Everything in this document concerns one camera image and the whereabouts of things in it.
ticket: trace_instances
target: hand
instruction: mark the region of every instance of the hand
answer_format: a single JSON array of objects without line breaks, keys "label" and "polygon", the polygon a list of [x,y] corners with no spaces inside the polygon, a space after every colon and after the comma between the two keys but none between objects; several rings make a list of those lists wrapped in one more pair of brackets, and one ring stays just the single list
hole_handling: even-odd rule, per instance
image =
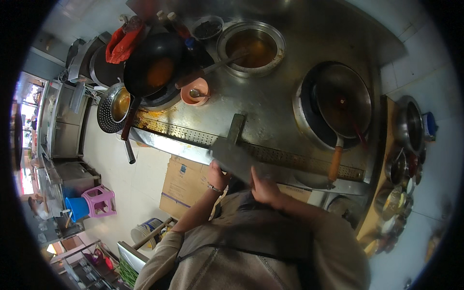
[{"label": "hand", "polygon": [[208,182],[214,188],[219,190],[224,190],[229,184],[230,173],[227,174],[222,173],[221,167],[217,163],[217,161],[213,160],[209,164],[209,172],[208,172]]},{"label": "hand", "polygon": [[280,209],[284,194],[277,187],[277,183],[269,179],[260,179],[254,166],[251,168],[251,177],[254,184],[251,193],[255,200],[270,205],[275,209]]}]

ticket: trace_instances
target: strainer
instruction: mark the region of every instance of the strainer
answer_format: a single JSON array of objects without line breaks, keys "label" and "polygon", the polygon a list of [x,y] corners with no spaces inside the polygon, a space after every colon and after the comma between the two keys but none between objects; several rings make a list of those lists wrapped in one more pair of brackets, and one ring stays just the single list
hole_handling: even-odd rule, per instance
[{"label": "strainer", "polygon": [[[103,96],[100,99],[100,103],[98,104],[97,109],[97,121],[100,128],[103,132],[106,133],[116,133],[123,129],[126,123],[127,115],[119,122],[116,122],[113,119],[111,113],[111,105],[115,96],[119,93],[119,91],[124,88],[124,83],[117,83],[109,87]],[[130,146],[129,140],[124,140],[124,146],[126,148],[127,158],[129,160],[129,164],[135,163],[135,156],[134,152],[132,151],[132,147]]]}]

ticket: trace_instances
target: cardboard box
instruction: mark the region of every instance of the cardboard box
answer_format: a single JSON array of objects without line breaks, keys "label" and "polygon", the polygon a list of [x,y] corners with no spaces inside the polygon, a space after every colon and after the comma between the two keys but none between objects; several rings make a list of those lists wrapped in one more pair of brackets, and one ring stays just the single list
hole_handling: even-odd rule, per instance
[{"label": "cardboard box", "polygon": [[[207,190],[208,170],[207,165],[173,155],[168,163],[160,209],[177,219],[181,218]],[[283,193],[303,202],[307,202],[311,195],[311,191],[282,184],[278,186]]]}]

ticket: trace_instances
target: perforated metal strip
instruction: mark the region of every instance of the perforated metal strip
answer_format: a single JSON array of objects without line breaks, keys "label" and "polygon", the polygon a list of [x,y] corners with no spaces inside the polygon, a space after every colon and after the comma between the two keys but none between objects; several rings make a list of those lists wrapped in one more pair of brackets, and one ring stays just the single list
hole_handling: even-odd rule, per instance
[{"label": "perforated metal strip", "polygon": [[[330,162],[250,143],[242,143],[240,146],[243,147],[248,152],[248,154],[254,156],[260,162],[321,175],[326,175],[329,171]],[[346,180],[362,181],[364,178],[364,171],[361,169],[340,165],[338,177]]]},{"label": "perforated metal strip", "polygon": [[[217,135],[200,132],[149,118],[140,119],[137,127],[190,141],[199,145],[203,145],[203,147],[211,146],[218,138]],[[330,162],[245,142],[241,142],[239,145],[240,147],[243,147],[245,151],[248,152],[248,154],[263,163],[269,163],[321,175],[326,175],[329,171]],[[341,179],[362,182],[364,178],[364,170],[340,165],[338,176]]]},{"label": "perforated metal strip", "polygon": [[180,139],[184,139],[193,143],[205,145],[206,147],[211,146],[211,144],[216,141],[218,136],[212,135],[205,132],[200,132],[196,130],[192,130],[189,128],[181,127],[172,125],[169,123],[164,123],[157,120],[152,120],[148,118],[144,118],[143,120],[139,121],[138,124],[139,128],[145,128],[154,132],[166,134],[169,136],[177,137]]}]

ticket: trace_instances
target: green vegetable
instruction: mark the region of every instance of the green vegetable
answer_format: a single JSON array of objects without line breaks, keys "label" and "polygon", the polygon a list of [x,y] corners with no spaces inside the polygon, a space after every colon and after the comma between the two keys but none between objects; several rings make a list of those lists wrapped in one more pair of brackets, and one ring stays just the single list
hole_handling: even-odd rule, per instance
[{"label": "green vegetable", "polygon": [[121,251],[119,251],[119,270],[122,280],[133,288],[139,274],[124,260]]}]

